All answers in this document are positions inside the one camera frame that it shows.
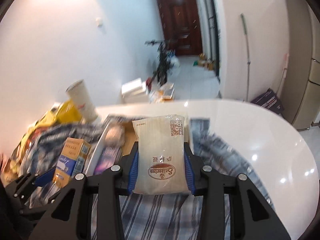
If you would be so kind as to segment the cardboard tray box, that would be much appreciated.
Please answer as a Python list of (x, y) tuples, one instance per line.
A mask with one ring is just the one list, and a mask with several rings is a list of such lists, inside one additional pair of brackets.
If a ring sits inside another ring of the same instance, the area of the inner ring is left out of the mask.
[(105, 130), (85, 167), (85, 175), (101, 174), (120, 158), (129, 155), (138, 144), (140, 170), (146, 171), (155, 164), (173, 165), (173, 170), (183, 168), (185, 117), (163, 115), (153, 118), (109, 116)]

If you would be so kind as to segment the white foam boxes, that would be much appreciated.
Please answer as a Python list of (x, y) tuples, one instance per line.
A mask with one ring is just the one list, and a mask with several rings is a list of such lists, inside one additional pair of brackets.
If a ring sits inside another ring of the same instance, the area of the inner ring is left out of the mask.
[(121, 87), (121, 97), (125, 104), (147, 103), (150, 101), (146, 82), (141, 78), (125, 83)]

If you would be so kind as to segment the dark red entrance door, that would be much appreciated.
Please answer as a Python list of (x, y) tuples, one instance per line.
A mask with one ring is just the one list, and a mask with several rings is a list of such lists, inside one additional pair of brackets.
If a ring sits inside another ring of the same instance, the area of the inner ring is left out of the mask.
[(177, 56), (203, 52), (200, 18), (196, 0), (156, 0), (163, 35)]

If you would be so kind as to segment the black box on floor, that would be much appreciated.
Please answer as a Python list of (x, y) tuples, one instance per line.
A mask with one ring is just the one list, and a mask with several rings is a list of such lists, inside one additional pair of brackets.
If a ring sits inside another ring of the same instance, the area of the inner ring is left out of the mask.
[(251, 103), (268, 109), (276, 114), (281, 114), (284, 111), (282, 102), (278, 98), (277, 94), (270, 88), (253, 99)]

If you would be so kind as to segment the white tissue packet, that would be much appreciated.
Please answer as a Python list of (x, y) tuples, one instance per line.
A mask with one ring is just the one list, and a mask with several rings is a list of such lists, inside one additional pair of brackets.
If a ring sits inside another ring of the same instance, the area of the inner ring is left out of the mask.
[(164, 115), (132, 122), (138, 139), (134, 193), (157, 195), (189, 191), (185, 178), (184, 121), (180, 115)]

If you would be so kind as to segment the black bicycle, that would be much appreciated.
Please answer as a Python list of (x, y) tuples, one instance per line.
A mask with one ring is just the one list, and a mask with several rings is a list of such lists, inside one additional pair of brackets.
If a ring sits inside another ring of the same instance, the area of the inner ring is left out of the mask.
[(157, 79), (157, 82), (160, 86), (167, 83), (168, 80), (168, 71), (172, 68), (172, 65), (168, 58), (168, 48), (169, 44), (172, 42), (175, 42), (175, 40), (169, 39), (169, 40), (151, 40), (151, 41), (145, 41), (145, 45), (147, 46), (155, 46), (159, 45), (158, 47), (158, 66), (156, 70), (153, 71), (153, 75), (151, 78), (151, 81), (153, 82), (154, 79)]

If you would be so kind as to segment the white plastic bag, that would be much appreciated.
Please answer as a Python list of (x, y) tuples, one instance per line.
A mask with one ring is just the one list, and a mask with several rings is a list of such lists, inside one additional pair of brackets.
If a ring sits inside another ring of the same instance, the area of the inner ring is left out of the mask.
[(171, 69), (178, 69), (178, 68), (180, 68), (180, 61), (179, 61), (179, 59), (178, 59), (178, 57), (176, 57), (176, 56), (172, 56), (171, 58), (170, 58), (170, 66), (171, 66)]

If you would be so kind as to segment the beige makeup sponge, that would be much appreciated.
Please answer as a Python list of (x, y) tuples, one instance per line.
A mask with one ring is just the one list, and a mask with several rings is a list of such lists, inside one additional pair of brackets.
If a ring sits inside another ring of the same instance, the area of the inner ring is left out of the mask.
[(122, 147), (125, 142), (125, 128), (119, 124), (111, 124), (104, 138), (107, 147)]

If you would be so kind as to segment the yellow blue cigarette pack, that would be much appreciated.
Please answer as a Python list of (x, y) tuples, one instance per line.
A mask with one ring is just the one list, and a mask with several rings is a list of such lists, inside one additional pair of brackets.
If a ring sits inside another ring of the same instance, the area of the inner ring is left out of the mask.
[(84, 139), (67, 138), (58, 158), (52, 182), (58, 188), (83, 171), (91, 145)]

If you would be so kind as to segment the pink white stick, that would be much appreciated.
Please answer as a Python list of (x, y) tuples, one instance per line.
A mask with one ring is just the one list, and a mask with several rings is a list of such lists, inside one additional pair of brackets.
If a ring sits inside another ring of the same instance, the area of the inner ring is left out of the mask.
[(281, 91), (282, 91), (282, 88), (283, 88), (283, 84), (284, 84), (284, 81), (285, 81), (285, 78), (286, 78), (286, 73), (287, 73), (287, 69), (288, 69), (288, 64), (289, 64), (289, 53), (285, 54), (285, 57), (284, 57), (284, 65), (283, 65), (283, 70), (281, 72), (281, 78), (280, 78), (280, 83), (279, 83), (279, 86), (277, 88), (277, 96), (280, 97), (281, 95)]

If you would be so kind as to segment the black glass sliding door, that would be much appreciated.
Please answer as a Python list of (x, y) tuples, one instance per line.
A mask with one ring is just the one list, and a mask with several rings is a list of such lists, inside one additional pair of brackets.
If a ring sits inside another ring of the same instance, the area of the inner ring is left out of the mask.
[(208, 23), (210, 40), (210, 58), (214, 62), (215, 75), (220, 81), (220, 45), (219, 45), (219, 25), (217, 19), (217, 9), (215, 0), (204, 0), (206, 7), (206, 21)]

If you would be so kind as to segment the white wall switch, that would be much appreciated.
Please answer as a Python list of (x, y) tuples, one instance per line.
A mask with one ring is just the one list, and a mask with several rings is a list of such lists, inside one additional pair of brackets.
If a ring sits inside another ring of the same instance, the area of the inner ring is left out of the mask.
[(98, 27), (101, 27), (101, 26), (103, 25), (103, 20), (102, 20), (102, 18), (97, 17), (97, 18), (95, 19), (95, 21), (96, 21), (96, 24), (97, 24)]

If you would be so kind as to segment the yellow plastic container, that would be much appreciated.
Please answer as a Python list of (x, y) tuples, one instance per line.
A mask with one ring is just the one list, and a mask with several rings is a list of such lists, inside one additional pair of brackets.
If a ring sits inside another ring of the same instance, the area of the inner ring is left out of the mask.
[(82, 115), (72, 102), (72, 100), (62, 103), (57, 110), (56, 120), (60, 124), (69, 124), (73, 122), (80, 122)]

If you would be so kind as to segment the gold refrigerator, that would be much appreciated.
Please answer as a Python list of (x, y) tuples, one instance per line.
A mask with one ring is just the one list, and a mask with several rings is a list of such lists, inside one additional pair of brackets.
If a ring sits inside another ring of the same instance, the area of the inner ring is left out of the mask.
[(298, 131), (319, 113), (319, 20), (306, 0), (286, 0), (289, 61), (280, 99), (284, 118)]

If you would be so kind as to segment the yellow snack bag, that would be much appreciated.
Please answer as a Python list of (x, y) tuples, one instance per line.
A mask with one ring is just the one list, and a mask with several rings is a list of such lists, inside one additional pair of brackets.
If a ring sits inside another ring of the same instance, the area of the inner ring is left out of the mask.
[(41, 119), (28, 126), (27, 132), (24, 134), (20, 143), (12, 152), (11, 161), (9, 164), (10, 171), (18, 174), (22, 160), (26, 152), (31, 147), (33, 140), (40, 133), (59, 123), (56, 116), (61, 106), (61, 103), (54, 103), (51, 109), (47, 111)]

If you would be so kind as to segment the blue plaid shirt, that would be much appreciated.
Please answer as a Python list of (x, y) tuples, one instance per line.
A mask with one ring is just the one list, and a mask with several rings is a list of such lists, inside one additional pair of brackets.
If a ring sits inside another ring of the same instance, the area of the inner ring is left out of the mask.
[[(66, 124), (51, 127), (38, 134), (22, 159), (19, 174), (42, 174), (53, 168), (67, 138), (84, 139), (95, 147), (112, 121), (123, 124), (126, 118), (108, 117), (102, 125)], [(268, 204), (272, 200), (249, 162), (216, 134), (210, 134), (208, 119), (192, 119), (193, 153), (205, 165), (221, 174), (243, 173), (255, 184)], [(202, 197), (191, 194), (146, 196), (132, 194), (120, 197), (125, 239), (196, 239), (201, 217)]]

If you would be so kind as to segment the dark blue purple box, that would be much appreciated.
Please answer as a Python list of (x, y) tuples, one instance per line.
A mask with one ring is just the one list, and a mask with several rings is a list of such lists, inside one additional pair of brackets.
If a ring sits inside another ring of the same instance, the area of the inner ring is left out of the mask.
[(121, 158), (120, 147), (105, 147), (94, 169), (94, 175), (102, 174), (106, 169), (116, 165)]

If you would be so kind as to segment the cardboard boxes on floor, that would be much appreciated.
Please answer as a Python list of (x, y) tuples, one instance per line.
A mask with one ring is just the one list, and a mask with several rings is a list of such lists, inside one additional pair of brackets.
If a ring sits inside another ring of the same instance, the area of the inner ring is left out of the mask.
[(211, 58), (207, 58), (204, 53), (201, 53), (199, 55), (199, 58), (194, 61), (193, 66), (203, 67), (209, 71), (216, 70), (215, 60), (212, 60)]

